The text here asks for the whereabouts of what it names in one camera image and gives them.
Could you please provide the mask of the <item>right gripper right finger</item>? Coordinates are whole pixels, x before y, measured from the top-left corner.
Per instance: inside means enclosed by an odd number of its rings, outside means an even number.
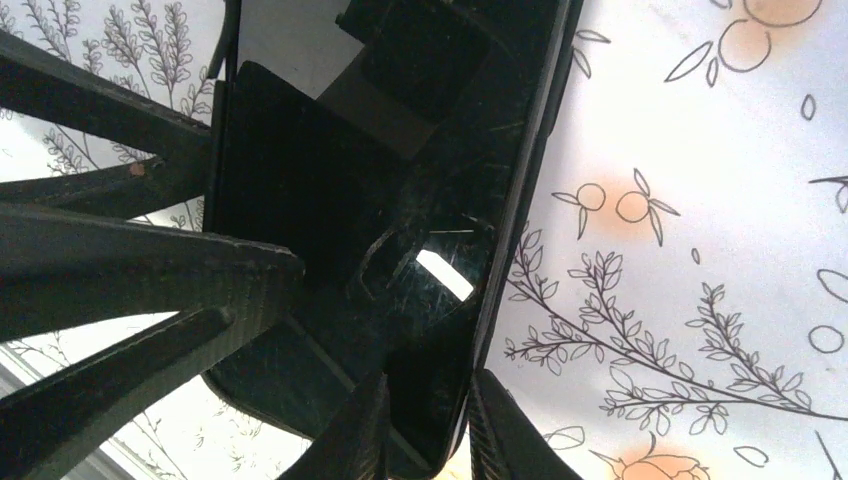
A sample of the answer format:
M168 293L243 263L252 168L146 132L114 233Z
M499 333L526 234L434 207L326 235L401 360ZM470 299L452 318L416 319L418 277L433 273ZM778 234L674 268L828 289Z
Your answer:
M580 480L486 369L472 377L468 429L474 480Z

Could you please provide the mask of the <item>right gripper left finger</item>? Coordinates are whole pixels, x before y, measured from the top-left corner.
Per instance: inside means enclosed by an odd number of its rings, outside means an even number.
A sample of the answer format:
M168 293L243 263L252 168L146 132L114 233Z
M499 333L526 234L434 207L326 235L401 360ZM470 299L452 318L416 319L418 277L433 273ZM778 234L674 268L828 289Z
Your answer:
M386 479L390 425L387 376L377 371L354 388L324 432L279 478Z

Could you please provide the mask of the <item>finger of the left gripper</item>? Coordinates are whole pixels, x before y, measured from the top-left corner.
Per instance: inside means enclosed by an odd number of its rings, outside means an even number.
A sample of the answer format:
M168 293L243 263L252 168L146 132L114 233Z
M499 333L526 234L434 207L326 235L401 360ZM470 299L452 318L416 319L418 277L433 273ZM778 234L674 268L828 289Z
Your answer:
M77 175L4 182L4 202L130 219L206 189L208 126L7 32L1 35L1 105L151 155Z
M303 275L279 246L3 204L2 341L103 322L116 340L2 400L2 477L63 477L282 320Z

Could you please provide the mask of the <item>black smartphone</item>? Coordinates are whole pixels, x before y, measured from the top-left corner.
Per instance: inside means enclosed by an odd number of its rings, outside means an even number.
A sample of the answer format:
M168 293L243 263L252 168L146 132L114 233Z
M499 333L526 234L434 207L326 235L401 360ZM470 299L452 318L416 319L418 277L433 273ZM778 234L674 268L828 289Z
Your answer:
M310 439L388 378L388 471L453 453L567 76L578 1L244 1L206 227L305 265L203 378Z

